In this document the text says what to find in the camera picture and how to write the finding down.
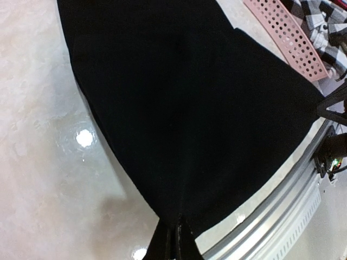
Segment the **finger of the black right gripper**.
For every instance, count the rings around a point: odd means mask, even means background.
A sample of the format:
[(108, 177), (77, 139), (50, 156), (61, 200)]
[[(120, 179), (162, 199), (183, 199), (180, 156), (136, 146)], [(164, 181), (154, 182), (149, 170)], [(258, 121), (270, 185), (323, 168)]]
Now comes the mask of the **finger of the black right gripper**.
[(323, 110), (317, 110), (317, 114), (322, 118), (347, 126), (346, 112), (339, 113), (339, 112), (323, 109)]
[(346, 83), (343, 83), (341, 86), (335, 89), (332, 93), (326, 96), (325, 99), (318, 104), (317, 112), (318, 113), (325, 113), (325, 112), (335, 113), (335, 111), (331, 110), (331, 107), (339, 103), (343, 105), (344, 111), (346, 111)]

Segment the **black white checked shirt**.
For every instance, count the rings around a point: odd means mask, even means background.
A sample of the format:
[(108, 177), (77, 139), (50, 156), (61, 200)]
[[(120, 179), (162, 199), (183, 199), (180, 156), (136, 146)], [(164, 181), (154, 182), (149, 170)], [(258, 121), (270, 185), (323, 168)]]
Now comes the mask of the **black white checked shirt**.
[(333, 1), (282, 1), (336, 81), (346, 77), (346, 10)]

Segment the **black t-shirt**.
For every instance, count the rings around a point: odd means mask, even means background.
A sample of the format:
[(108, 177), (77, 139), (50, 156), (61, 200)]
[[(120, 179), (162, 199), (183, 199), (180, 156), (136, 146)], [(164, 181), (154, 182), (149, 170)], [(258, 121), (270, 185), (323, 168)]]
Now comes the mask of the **black t-shirt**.
[(216, 1), (58, 1), (75, 79), (121, 166), (194, 236), (257, 192), (317, 120), (319, 90)]

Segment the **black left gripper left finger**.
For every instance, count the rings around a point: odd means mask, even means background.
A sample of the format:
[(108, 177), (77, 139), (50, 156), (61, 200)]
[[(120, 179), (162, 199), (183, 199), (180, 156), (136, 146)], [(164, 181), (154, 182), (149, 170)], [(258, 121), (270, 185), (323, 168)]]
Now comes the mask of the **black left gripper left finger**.
[(143, 260), (176, 259), (175, 229), (159, 220)]

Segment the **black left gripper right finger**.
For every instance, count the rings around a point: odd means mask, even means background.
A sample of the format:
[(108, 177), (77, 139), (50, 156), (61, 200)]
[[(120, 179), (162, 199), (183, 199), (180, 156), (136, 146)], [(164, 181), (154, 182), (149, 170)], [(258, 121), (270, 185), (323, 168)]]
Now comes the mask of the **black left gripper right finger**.
[(190, 227), (184, 217), (179, 219), (176, 226), (176, 259), (203, 260)]

